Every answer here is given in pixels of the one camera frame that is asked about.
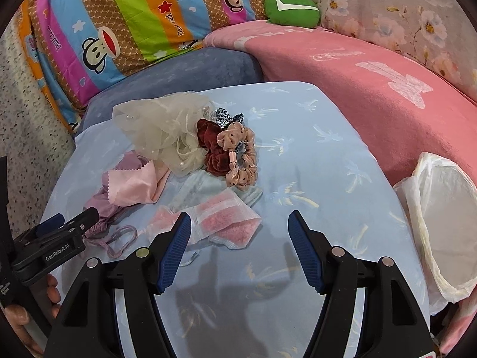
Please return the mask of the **person's left hand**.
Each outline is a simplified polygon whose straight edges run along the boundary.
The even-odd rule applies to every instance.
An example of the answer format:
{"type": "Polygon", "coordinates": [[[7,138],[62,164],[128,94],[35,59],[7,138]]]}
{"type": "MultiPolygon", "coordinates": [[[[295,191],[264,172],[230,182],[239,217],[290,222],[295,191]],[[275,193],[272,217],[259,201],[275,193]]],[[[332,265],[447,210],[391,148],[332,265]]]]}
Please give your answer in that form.
{"type": "MultiPolygon", "coordinates": [[[[48,274],[45,282],[41,283],[38,281],[38,284],[40,285],[38,293],[44,295],[44,308],[49,312],[49,318],[55,319],[61,308],[58,280],[52,274],[48,274]]],[[[37,322],[32,318],[32,315],[24,307],[16,304],[11,304],[7,307],[2,306],[1,311],[25,348],[34,357],[43,357],[47,338],[37,325],[37,322]]]]}

